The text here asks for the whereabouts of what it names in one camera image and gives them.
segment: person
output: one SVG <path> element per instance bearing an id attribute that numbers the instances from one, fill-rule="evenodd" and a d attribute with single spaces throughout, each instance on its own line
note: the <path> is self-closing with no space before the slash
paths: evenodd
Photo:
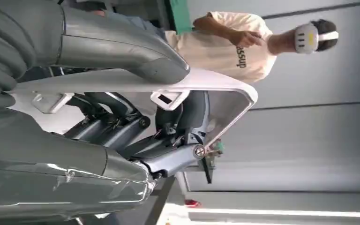
<path id="1" fill-rule="evenodd" d="M 139 17 L 128 17 L 105 10 L 92 11 L 108 18 L 121 19 L 129 24 L 159 35 L 175 49 L 191 67 L 218 72 L 245 83 L 265 78 L 277 56 L 296 53 L 296 28 L 273 34 L 265 21 L 254 14 L 209 12 L 196 19 L 193 32 L 176 34 L 163 31 Z M 336 31 L 327 20 L 311 21 L 318 34 Z M 317 52 L 334 47 L 337 39 L 320 41 Z"/>

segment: gray wall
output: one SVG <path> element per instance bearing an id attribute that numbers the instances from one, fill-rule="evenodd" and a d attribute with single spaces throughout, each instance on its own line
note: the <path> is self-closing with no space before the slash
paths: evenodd
<path id="1" fill-rule="evenodd" d="M 212 1 L 190 0 L 191 16 L 210 10 L 269 15 L 357 2 Z M 187 172 L 191 190 L 360 191 L 360 104 L 346 105 L 360 103 L 360 6 L 266 23 L 282 32 L 318 18 L 336 23 L 337 47 L 310 56 L 280 56 L 268 78 L 255 85 L 259 92 L 255 111 L 223 136 L 225 154 L 217 160 L 213 184 L 206 184 L 203 173 Z"/>

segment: green panel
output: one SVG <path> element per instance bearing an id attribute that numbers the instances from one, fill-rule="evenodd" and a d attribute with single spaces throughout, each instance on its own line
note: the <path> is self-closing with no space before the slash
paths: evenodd
<path id="1" fill-rule="evenodd" d="M 174 23 L 178 33 L 192 31 L 192 23 L 186 0 L 170 0 Z"/>

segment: screw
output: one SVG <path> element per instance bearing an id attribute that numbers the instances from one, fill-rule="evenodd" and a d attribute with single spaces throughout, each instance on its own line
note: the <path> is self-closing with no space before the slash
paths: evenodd
<path id="1" fill-rule="evenodd" d="M 198 146 L 194 149 L 194 154 L 195 156 L 197 156 L 198 158 L 203 158 L 206 154 L 205 148 L 202 146 Z"/>
<path id="2" fill-rule="evenodd" d="M 149 118 L 142 118 L 140 119 L 139 125 L 141 128 L 148 128 L 150 126 L 150 119 Z"/>

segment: white vr headset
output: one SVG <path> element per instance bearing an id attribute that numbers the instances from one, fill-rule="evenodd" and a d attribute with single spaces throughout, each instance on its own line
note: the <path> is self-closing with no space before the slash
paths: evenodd
<path id="1" fill-rule="evenodd" d="M 312 23 L 307 23 L 296 29 L 294 38 L 297 53 L 312 54 L 318 49 L 320 41 L 338 39 L 339 33 L 333 31 L 318 34 L 318 29 Z"/>

